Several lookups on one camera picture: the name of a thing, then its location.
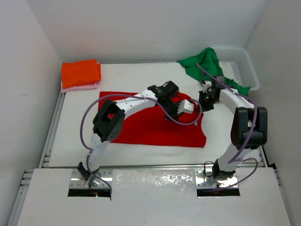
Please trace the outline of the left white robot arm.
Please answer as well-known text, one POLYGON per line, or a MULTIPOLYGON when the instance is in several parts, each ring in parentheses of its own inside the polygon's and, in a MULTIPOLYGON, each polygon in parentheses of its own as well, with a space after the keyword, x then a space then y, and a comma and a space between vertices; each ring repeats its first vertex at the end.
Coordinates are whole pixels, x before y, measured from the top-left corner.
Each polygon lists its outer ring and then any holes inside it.
POLYGON ((172 81, 166 82, 162 86, 152 85, 144 91, 135 94, 109 94, 98 98, 85 111, 79 129, 79 137, 82 145, 88 150, 84 161, 81 161, 77 169, 85 181, 98 179, 99 165, 97 161, 104 153, 110 142, 115 140, 122 131, 124 122, 130 116, 158 106, 163 110, 165 116, 175 123, 179 123, 178 118, 183 113, 193 112, 193 105, 184 99, 174 102, 179 88, 172 81), (102 102, 101 108, 93 119, 92 147, 89 147, 83 138, 83 126, 88 112, 92 106, 102 102))

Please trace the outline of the orange t shirt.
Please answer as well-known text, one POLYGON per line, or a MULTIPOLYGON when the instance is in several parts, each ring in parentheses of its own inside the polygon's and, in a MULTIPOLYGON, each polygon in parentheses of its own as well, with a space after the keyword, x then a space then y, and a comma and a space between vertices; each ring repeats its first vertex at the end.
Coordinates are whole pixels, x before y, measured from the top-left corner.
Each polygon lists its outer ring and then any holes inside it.
POLYGON ((63 62, 61 67, 62 88, 91 85, 101 80, 101 68, 96 59, 63 62))

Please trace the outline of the pink t shirt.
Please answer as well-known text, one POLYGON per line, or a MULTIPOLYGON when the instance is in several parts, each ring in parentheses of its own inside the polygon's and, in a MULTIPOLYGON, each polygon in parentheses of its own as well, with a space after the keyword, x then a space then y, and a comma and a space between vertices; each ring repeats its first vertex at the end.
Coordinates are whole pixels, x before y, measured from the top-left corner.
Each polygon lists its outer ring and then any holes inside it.
POLYGON ((63 88, 63 83, 61 81, 61 93, 67 93, 71 91, 81 91, 81 90, 92 90, 98 87, 98 83, 93 83, 89 85, 82 85, 82 86, 74 86, 69 88, 63 88))

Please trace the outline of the green t shirt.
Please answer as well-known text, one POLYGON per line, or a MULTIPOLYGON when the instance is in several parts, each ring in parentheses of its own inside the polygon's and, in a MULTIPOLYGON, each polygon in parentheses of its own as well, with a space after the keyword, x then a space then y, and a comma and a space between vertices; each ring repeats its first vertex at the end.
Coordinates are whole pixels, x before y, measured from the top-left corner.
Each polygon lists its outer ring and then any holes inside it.
POLYGON ((211 76, 224 75, 219 65, 219 59, 215 50, 207 47, 201 53, 195 56, 176 61, 184 69, 188 76, 201 81, 211 81, 211 76))

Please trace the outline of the red t shirt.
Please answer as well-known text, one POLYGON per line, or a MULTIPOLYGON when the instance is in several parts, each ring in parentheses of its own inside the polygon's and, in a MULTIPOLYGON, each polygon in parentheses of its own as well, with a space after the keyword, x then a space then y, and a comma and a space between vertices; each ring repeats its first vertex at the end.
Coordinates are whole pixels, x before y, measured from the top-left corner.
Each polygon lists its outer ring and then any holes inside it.
POLYGON ((203 148, 206 136, 201 127, 202 119, 200 117, 193 125, 179 125, 166 118, 162 109, 156 105, 126 119, 121 134, 113 142, 203 148))

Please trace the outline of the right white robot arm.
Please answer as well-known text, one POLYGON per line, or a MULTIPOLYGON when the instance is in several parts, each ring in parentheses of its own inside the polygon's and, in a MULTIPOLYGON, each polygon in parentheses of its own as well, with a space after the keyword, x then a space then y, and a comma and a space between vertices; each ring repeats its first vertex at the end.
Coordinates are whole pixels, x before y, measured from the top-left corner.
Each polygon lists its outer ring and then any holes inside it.
POLYGON ((213 179, 228 179, 235 174, 237 166, 252 150, 266 144, 268 111, 227 86, 222 75, 212 78, 208 91, 199 92, 199 102, 202 112, 213 110, 214 103, 221 102, 234 115, 230 131, 231 143, 212 167, 213 179))

